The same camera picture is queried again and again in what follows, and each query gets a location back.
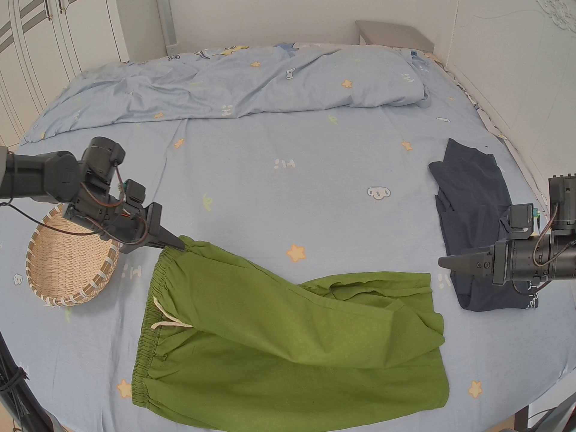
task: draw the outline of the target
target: yellow cartoon character print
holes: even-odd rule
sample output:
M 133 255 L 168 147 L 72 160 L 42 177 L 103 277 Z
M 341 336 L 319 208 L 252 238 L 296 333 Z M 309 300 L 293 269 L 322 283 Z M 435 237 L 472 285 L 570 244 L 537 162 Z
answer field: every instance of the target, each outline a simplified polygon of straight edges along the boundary
M 229 54 L 235 53 L 238 50 L 246 50 L 248 47 L 242 46 L 242 45 L 235 45 L 233 47 L 227 48 L 224 51 L 222 51 L 220 54 L 227 56 Z

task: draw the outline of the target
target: woven basket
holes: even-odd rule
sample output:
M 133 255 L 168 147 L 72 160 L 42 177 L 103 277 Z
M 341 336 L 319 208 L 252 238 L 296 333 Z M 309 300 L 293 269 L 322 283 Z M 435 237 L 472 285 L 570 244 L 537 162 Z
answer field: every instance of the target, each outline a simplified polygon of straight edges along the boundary
M 68 232 L 90 232 L 62 217 L 63 205 L 42 220 Z M 99 235 L 68 235 L 38 226 L 26 253 L 30 288 L 50 306 L 73 306 L 90 301 L 106 286 L 116 269 L 120 245 Z

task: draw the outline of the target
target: nightstand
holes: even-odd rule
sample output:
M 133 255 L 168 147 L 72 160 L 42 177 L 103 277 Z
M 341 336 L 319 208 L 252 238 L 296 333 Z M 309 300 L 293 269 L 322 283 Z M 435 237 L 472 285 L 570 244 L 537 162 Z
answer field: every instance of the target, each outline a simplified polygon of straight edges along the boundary
M 356 25 L 360 30 L 360 45 L 414 48 L 426 53 L 434 51 L 434 43 L 414 27 L 378 21 L 356 21 Z

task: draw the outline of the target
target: folded dark clothing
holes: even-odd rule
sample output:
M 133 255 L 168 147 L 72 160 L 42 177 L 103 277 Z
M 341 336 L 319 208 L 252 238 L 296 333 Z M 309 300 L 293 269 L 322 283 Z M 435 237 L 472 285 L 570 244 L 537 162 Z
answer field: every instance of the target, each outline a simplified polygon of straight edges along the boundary
M 506 237 L 510 231 L 508 188 L 492 154 L 486 155 L 450 139 L 444 162 L 433 162 L 430 171 L 438 182 L 436 209 L 447 255 L 482 248 Z M 537 307 L 537 296 L 522 296 L 511 283 L 492 285 L 490 278 L 450 274 L 460 306 L 469 311 Z M 517 283 L 529 291 L 530 283 Z

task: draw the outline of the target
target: white drawstring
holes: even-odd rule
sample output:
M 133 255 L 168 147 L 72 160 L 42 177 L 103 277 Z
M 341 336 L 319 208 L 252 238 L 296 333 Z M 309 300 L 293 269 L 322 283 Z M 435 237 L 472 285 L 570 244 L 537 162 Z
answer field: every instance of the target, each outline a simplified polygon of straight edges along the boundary
M 176 317 L 172 317 L 168 312 L 166 312 L 162 305 L 158 302 L 158 299 L 156 299 L 156 296 L 154 296 L 153 298 L 154 300 L 154 305 L 158 308 L 158 310 L 160 312 L 162 312 L 162 314 L 170 321 L 159 321 L 157 323 L 154 323 L 150 329 L 156 329 L 158 327 L 183 327 L 183 328 L 193 328 L 192 325 L 188 325 L 187 323 L 184 323 L 183 321 L 178 320 Z

